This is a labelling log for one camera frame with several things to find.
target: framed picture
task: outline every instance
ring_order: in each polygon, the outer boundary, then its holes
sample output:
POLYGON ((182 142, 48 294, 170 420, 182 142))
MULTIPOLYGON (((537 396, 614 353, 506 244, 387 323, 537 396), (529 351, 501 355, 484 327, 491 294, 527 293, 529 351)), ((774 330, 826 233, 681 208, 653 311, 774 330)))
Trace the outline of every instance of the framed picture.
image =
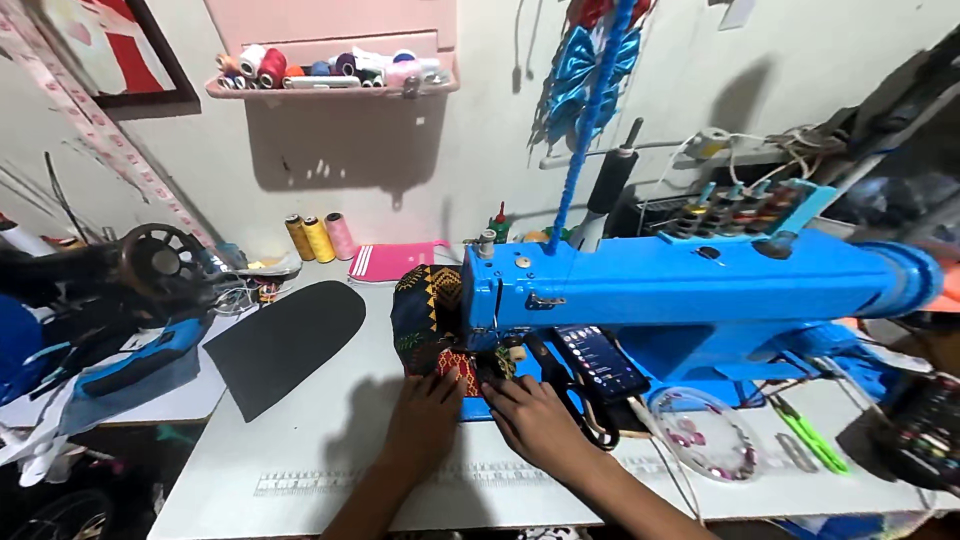
POLYGON ((26 0, 63 64, 104 108, 198 101, 144 0, 26 0))

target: blue bow decoration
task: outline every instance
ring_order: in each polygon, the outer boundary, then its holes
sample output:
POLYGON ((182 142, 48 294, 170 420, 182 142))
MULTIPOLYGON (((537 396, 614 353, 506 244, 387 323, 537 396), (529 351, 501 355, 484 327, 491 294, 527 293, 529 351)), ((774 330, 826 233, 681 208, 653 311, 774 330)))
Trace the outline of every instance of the blue bow decoration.
MULTIPOLYGON (((640 52, 640 29, 634 28, 624 36, 623 45, 616 53, 616 65, 610 86, 603 90, 600 116, 593 135, 597 136, 616 113, 616 98, 620 80, 634 70, 640 52)), ((580 130, 580 112, 587 104, 590 75, 597 65, 590 32, 583 26, 574 27, 553 68, 553 85, 547 100, 546 134, 551 143, 560 140, 571 128, 580 130)))

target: green thread snips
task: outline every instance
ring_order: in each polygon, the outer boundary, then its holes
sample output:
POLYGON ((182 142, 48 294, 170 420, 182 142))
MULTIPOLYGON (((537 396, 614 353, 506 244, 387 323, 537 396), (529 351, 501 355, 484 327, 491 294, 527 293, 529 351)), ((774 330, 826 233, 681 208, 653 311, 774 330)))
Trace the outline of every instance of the green thread snips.
POLYGON ((797 434, 800 440, 804 441, 804 444, 824 463, 829 471, 837 475, 848 475, 850 473, 850 467, 847 466, 843 457, 831 448, 827 440, 810 426, 810 423, 784 398, 767 396, 767 399, 770 400, 770 404, 783 419, 783 422, 786 422, 786 425, 797 434))

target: yellow thread spool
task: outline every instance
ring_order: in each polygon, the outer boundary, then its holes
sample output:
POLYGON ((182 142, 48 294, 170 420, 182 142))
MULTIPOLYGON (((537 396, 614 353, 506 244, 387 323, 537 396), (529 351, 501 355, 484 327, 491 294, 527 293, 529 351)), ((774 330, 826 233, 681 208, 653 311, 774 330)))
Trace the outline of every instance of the yellow thread spool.
POLYGON ((287 226, 287 232, 290 233, 290 238, 294 241, 294 247, 297 248, 300 258, 302 260, 316 258, 313 250, 310 249, 310 242, 306 239, 306 233, 303 231, 303 220, 298 215, 293 214, 284 221, 284 224, 287 226))
POLYGON ((330 243, 330 236, 326 233, 326 228, 319 219, 313 216, 304 218, 303 231, 306 233, 306 239, 310 242, 310 247, 319 262, 330 262, 336 257, 333 244, 330 243))

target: sewing machine handwheel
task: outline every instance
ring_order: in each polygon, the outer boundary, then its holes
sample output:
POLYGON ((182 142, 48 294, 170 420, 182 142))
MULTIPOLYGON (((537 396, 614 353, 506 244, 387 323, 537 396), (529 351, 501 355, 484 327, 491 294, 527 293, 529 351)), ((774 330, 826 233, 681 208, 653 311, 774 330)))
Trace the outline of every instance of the sewing machine handwheel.
POLYGON ((204 246, 193 235, 162 223, 132 229, 120 239, 120 279, 151 298, 174 300, 193 296, 204 280, 200 254, 204 246), (183 260, 180 254, 189 253, 183 260))

